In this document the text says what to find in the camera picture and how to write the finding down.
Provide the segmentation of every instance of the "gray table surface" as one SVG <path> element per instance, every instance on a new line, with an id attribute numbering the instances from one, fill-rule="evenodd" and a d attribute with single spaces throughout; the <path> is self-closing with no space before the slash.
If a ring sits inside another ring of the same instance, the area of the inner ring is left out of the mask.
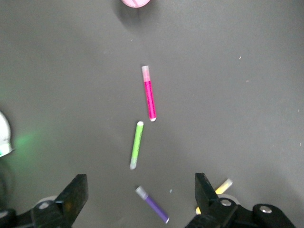
<path id="1" fill-rule="evenodd" d="M 86 173 L 75 228 L 183 228 L 204 172 L 214 187 L 231 178 L 227 193 L 245 208 L 270 203 L 303 225 L 303 1 L 151 0 L 136 10 L 119 0 L 0 0 L 0 110 L 15 148 L 0 163 L 18 213 Z"/>

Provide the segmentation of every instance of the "yellow marker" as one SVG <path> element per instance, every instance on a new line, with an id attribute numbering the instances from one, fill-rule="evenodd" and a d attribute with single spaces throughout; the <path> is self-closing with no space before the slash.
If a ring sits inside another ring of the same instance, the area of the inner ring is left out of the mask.
<path id="1" fill-rule="evenodd" d="M 218 194 L 218 195 L 219 194 L 224 194 L 225 191 L 227 191 L 231 187 L 231 185 L 232 185 L 232 180 L 227 179 L 224 183 L 222 183 L 221 186 L 218 187 L 218 189 L 215 190 L 215 193 Z M 196 208 L 195 213 L 197 215 L 201 214 L 199 207 Z"/>

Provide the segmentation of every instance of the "purple marker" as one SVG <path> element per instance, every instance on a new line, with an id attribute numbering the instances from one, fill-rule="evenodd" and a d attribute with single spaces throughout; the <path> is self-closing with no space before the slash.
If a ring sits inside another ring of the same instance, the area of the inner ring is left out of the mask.
<path id="1" fill-rule="evenodd" d="M 136 193 L 146 201 L 149 206 L 158 214 L 159 217 L 167 224 L 169 222 L 169 216 L 156 204 L 156 202 L 146 193 L 146 191 L 139 186 L 136 190 Z"/>

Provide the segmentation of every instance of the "green marker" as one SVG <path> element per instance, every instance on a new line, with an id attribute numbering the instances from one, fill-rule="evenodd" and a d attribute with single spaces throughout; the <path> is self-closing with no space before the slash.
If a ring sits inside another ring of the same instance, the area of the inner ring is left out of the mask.
<path id="1" fill-rule="evenodd" d="M 139 121 L 136 126 L 135 131 L 135 138 L 134 138 L 134 144 L 133 144 L 133 150 L 132 150 L 132 156 L 131 156 L 131 163 L 130 163 L 130 169 L 133 170 L 136 168 L 138 153 L 139 153 L 139 147 L 141 145 L 141 139 L 142 139 L 142 133 L 143 133 L 143 121 Z"/>

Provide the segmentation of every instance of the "silver bolt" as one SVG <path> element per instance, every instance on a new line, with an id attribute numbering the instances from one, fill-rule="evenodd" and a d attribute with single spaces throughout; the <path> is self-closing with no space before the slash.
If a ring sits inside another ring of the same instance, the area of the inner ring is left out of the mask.
<path id="1" fill-rule="evenodd" d="M 270 214 L 272 212 L 272 210 L 267 206 L 261 206 L 260 210 L 266 214 Z"/>
<path id="2" fill-rule="evenodd" d="M 6 210 L 6 211 L 3 211 L 3 212 L 0 212 L 0 219 L 1 218 L 4 218 L 5 216 L 7 216 L 8 215 L 8 211 Z"/>
<path id="3" fill-rule="evenodd" d="M 44 202 L 39 206 L 39 209 L 43 210 L 43 209 L 47 208 L 48 206 L 49 206 L 49 203 Z"/>
<path id="4" fill-rule="evenodd" d="M 230 207 L 231 206 L 231 202 L 228 199 L 222 199 L 220 201 L 225 207 Z"/>

